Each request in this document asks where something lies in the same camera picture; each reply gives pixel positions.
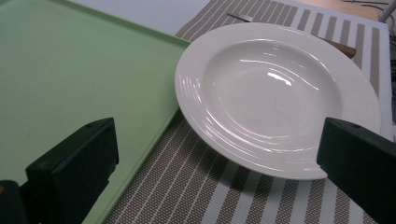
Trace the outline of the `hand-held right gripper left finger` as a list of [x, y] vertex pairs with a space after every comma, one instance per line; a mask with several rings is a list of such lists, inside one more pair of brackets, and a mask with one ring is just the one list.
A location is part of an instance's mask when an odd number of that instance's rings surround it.
[[81, 224], [119, 163], [113, 118], [88, 123], [26, 168], [41, 224]]

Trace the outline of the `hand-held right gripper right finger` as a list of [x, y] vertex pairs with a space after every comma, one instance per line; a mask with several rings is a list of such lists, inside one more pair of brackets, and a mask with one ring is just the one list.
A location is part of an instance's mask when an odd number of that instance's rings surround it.
[[396, 143], [358, 124], [326, 118], [317, 164], [378, 224], [396, 224]]

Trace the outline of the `wooden-handled table knife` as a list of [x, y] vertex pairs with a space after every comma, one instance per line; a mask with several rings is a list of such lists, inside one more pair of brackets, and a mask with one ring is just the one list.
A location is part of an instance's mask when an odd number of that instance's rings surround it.
[[[249, 17], [248, 15], [243, 15], [240, 13], [236, 13], [236, 12], [228, 12], [227, 13], [228, 16], [233, 17], [235, 19], [238, 19], [240, 21], [244, 21], [244, 22], [254, 22], [254, 19], [252, 17]], [[343, 52], [349, 59], [352, 59], [356, 53], [357, 50], [349, 47], [347, 45], [343, 45], [337, 42], [333, 42], [329, 39], [326, 38], [321, 38], [321, 40], [327, 42], [328, 44], [332, 45], [333, 47], [335, 47], [336, 49], [340, 50], [341, 52]]]

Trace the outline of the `brown striped woven placemat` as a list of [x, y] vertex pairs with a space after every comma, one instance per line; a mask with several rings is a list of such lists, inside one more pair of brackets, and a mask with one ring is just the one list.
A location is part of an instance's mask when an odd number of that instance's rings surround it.
[[[353, 61], [381, 104], [381, 133], [393, 136], [385, 24], [291, 0], [210, 0], [177, 36], [193, 40], [232, 24], [232, 12], [355, 48]], [[288, 180], [250, 171], [218, 154], [176, 115], [106, 224], [376, 223], [330, 180]]]

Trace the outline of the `white deep plate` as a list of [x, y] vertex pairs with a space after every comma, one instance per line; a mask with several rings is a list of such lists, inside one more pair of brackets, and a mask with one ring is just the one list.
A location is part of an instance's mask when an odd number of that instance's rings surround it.
[[325, 41], [280, 25], [238, 23], [201, 35], [179, 59], [175, 88], [207, 144], [265, 175], [325, 177], [317, 154], [327, 118], [381, 129], [377, 96], [359, 67]]

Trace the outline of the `green plastic tray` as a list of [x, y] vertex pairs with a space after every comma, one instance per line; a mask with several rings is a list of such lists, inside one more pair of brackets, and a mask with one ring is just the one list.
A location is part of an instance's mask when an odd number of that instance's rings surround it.
[[65, 0], [0, 0], [0, 180], [83, 125], [115, 120], [120, 162], [84, 224], [103, 224], [178, 110], [188, 41]]

